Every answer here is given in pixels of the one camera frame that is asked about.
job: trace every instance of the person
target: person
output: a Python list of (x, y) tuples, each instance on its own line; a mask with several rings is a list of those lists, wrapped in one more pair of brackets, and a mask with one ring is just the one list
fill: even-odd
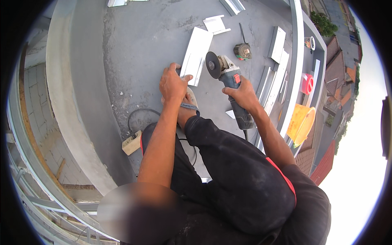
[[(180, 65), (165, 68), (159, 88), (164, 101), (157, 123), (142, 133), (138, 182), (159, 184), (184, 200), (187, 220), (164, 244), (325, 244), (330, 229), (327, 195), (296, 165), (293, 154), (260, 105), (252, 84), (241, 76), (238, 89), (223, 88), (257, 125), (265, 155), (212, 120), (182, 107), (191, 75)], [(212, 178), (202, 183), (176, 135), (181, 127), (200, 150)]]

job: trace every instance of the brick wall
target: brick wall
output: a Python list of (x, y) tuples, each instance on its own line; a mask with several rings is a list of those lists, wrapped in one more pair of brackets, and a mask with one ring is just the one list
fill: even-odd
[(48, 99), (45, 64), (25, 70), (25, 98), (27, 113), (37, 144), (54, 175), (65, 159), (59, 182), (62, 184), (91, 185), (61, 135)]

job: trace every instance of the wooden plank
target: wooden plank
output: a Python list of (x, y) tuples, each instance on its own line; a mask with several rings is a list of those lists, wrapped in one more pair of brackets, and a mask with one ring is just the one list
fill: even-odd
[(39, 161), (41, 162), (42, 166), (53, 180), (53, 182), (57, 185), (57, 187), (73, 202), (75, 200), (65, 191), (65, 189), (61, 186), (60, 182), (57, 180), (56, 176), (52, 173), (49, 166), (47, 165), (44, 156), (41, 153), (41, 150), (38, 147), (37, 141), (35, 140), (33, 131), (31, 129), (29, 115), (27, 113), (26, 107), (26, 98), (25, 98), (25, 91), (24, 91), (24, 64), (26, 58), (26, 50), (27, 50), (27, 43), (24, 45), (22, 50), (22, 55), (20, 57), (20, 67), (19, 67), (19, 99), (20, 99), (20, 110), (22, 112), (23, 123), (26, 128), (27, 136), (29, 138), (30, 144), (33, 147), (35, 154), (37, 155)]
[(60, 168), (59, 168), (58, 171), (57, 171), (56, 179), (60, 178), (60, 174), (61, 174), (61, 171), (62, 171), (63, 168), (64, 168), (64, 165), (65, 165), (65, 159), (63, 158), (63, 161), (61, 162)]

